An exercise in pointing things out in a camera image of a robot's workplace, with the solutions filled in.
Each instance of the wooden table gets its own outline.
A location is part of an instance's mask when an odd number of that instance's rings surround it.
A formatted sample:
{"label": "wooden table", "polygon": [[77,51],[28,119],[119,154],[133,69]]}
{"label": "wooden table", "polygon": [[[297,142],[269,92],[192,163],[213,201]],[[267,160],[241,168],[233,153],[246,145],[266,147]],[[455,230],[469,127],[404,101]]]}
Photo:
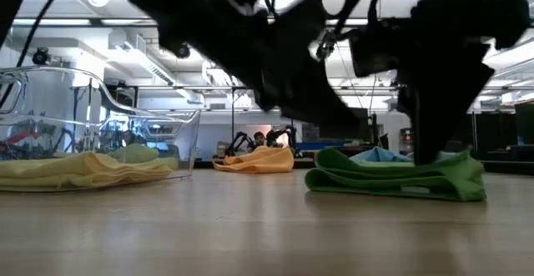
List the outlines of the wooden table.
{"label": "wooden table", "polygon": [[0,275],[534,275],[534,178],[487,203],[309,193],[305,171],[0,194]]}

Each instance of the orange towel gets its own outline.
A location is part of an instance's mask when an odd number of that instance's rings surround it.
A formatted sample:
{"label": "orange towel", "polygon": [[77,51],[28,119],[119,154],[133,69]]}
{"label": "orange towel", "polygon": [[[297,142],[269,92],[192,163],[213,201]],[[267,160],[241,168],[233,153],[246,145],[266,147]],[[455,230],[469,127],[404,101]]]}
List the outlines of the orange towel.
{"label": "orange towel", "polygon": [[289,148],[257,147],[252,153],[224,158],[215,169],[236,173],[288,173],[293,169],[293,153]]}

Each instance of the folded towel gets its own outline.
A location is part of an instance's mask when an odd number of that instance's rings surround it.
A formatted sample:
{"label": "folded towel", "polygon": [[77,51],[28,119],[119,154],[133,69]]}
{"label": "folded towel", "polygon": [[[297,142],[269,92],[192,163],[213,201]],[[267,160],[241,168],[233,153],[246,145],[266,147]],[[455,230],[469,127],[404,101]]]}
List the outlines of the folded towel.
{"label": "folded towel", "polygon": [[311,191],[480,201],[486,198],[482,164],[458,153],[439,162],[415,166],[399,162],[353,162],[335,149],[315,156],[317,168],[305,177]]}
{"label": "folded towel", "polygon": [[137,158],[137,163],[120,163],[110,155],[94,152],[65,158],[0,162],[0,189],[35,191],[39,188],[43,190],[101,188],[120,183],[167,178],[178,169],[176,158],[143,162],[142,160],[154,157],[153,150],[149,148],[130,148],[129,152],[131,154],[121,153],[121,158],[130,158],[129,162],[133,161],[132,158]]}
{"label": "folded towel", "polygon": [[236,173],[288,173],[293,169],[293,153],[289,148],[257,147],[252,153],[224,158],[214,163],[219,171]]}

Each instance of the transparent container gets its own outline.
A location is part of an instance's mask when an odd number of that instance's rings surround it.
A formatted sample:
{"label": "transparent container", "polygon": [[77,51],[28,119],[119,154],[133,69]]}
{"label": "transparent container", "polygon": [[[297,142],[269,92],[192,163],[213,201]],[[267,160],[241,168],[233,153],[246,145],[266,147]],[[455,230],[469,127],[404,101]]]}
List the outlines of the transparent container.
{"label": "transparent container", "polygon": [[71,68],[2,69],[0,86],[0,190],[101,188],[192,173],[200,111],[171,117],[124,106],[95,75]]}

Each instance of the blue towel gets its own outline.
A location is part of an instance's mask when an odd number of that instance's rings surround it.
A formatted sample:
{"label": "blue towel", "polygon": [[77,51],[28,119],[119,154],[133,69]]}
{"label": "blue towel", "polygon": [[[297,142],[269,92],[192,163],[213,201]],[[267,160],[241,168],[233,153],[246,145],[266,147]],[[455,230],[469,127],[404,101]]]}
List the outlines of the blue towel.
{"label": "blue towel", "polygon": [[[456,156],[456,153],[440,152],[438,154],[436,161],[440,162],[442,160],[446,160],[454,156]],[[400,153],[386,150],[380,147],[374,147],[371,150],[356,154],[355,156],[351,157],[350,160],[352,160],[355,163],[363,163],[363,162],[367,162],[367,163],[413,163],[414,162],[413,153],[410,153],[406,156],[406,155],[402,155]]]}

